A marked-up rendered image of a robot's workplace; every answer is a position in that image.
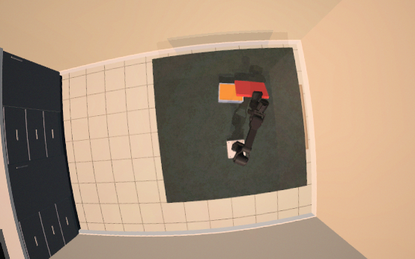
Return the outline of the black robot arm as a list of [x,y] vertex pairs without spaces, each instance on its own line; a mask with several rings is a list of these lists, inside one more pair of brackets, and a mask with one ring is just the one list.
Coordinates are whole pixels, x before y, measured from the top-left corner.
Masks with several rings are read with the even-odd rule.
[[[242,165],[243,167],[247,165],[249,161],[249,154],[252,150],[252,144],[254,142],[258,128],[263,124],[264,118],[266,117],[264,111],[267,109],[268,105],[269,102],[267,100],[262,98],[259,100],[258,105],[253,109],[252,114],[249,117],[249,132],[247,134],[246,141],[244,144],[240,143],[239,141],[236,141],[234,144],[232,144],[231,150],[236,152],[233,158],[234,163]],[[243,155],[243,152],[248,153],[248,158],[247,156]]]

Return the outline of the red lid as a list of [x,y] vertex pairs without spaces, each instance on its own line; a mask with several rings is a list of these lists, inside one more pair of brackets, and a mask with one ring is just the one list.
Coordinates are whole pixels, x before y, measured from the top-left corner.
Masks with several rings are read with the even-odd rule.
[[269,99],[263,82],[234,81],[236,97],[251,97],[253,91],[261,91],[262,99]]

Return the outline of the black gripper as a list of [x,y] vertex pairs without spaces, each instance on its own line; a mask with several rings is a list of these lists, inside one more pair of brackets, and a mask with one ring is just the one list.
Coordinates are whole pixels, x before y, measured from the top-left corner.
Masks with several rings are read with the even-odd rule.
[[251,96],[251,102],[249,104],[249,107],[251,110],[248,109],[248,114],[252,114],[252,111],[259,103],[259,100],[261,99],[263,93],[261,91],[253,91]]

